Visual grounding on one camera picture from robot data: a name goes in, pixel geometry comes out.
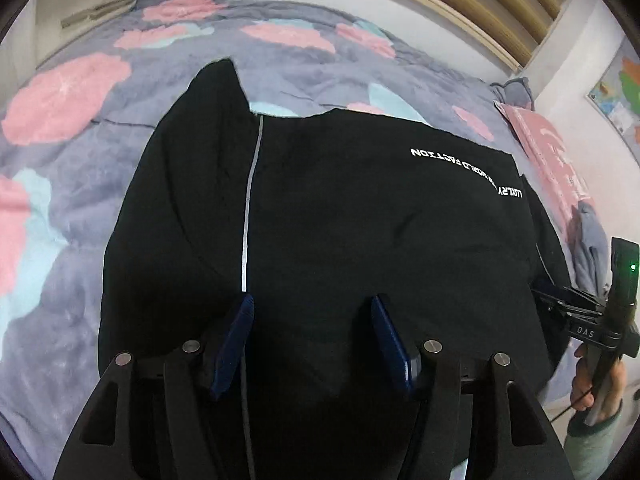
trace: person's hand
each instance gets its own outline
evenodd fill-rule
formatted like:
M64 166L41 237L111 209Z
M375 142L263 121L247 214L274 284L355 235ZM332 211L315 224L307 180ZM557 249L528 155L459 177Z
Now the person's hand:
M591 388L591 376L589 375L589 369L587 368L587 345L582 343L575 351L575 356L580 357L577 365L575 365L575 377L572 381L571 402L575 402L586 391ZM626 368L621 360L611 367L611 389L604 400L600 414L598 415L597 422L603 422L608 418L614 416L620 408L620 402L622 402L622 394L626 387ZM584 396L579 402L576 402L574 409L578 412L583 412L587 408L593 406L594 399L591 393Z

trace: sleeve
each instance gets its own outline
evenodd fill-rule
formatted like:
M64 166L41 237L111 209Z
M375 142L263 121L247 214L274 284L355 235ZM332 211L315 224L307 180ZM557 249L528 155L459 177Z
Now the sleeve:
M577 412L569 421L564 453L575 480L596 480L609 466L609 452L621 410L622 403L614 416L593 427L584 424L587 412Z
M166 354L225 315L257 136L230 60L200 70L158 124L104 254L101 374L120 352Z
M571 277L569 276L566 259L556 230L546 214L545 207L527 182L527 179L522 177L522 181L527 201L529 202L536 237L536 252L538 253L534 278L546 276L558 286L571 286ZM569 344L569 336L564 333L562 327L554 320L546 306L536 304L549 359L553 370L555 370Z

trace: bedding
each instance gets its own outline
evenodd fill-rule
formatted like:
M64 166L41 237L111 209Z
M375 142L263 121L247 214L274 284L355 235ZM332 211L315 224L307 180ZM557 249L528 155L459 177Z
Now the bedding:
M526 108L527 110L535 110L535 103L531 88L529 88L529 79L527 77L517 77L508 80L505 84L491 83L491 90L498 98L498 101L507 105Z
M579 215L572 247L575 281L581 290L603 298L609 272L610 241L590 202L580 200L577 209Z
M483 81L336 10L138 0L45 62L0 110L0 431L36 480L52 477L98 379L104 249L142 151L198 71L223 57L256 113L386 114L513 155L561 231ZM567 370L548 398L568 393Z
M495 104L513 127L518 140L535 165L540 181L551 197L550 208L559 219L561 235L573 240L578 202L591 200L584 180L568 156L564 140L553 124L540 114L507 104Z

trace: metal screw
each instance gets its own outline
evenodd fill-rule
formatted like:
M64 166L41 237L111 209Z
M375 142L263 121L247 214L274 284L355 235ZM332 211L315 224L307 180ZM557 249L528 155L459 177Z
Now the metal screw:
M200 343L195 339L189 339L188 341L185 341L184 344L182 345L182 351L186 352L187 354L193 354L198 350L200 350Z
M511 358L507 354L498 352L496 355L494 355L494 361L500 366L509 366L509 364L511 363Z
M442 350L442 344L435 339L429 339L424 342L424 349L432 354L437 354Z
M128 365L131 362L131 354L127 352L123 352L122 354L116 355L116 364L118 366Z

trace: handheld device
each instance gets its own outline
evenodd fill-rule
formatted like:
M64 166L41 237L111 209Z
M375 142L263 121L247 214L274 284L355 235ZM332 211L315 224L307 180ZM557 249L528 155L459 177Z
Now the handheld device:
M601 324L613 332L625 334L634 323L639 267L640 248L638 244L622 238L612 238L611 271L613 279ZM602 351L597 347L589 347L587 351L587 364L593 378L591 393L594 397L593 406L584 419L587 426L594 426L598 421L604 400L611 389L609 371L615 361L622 356L621 349Z

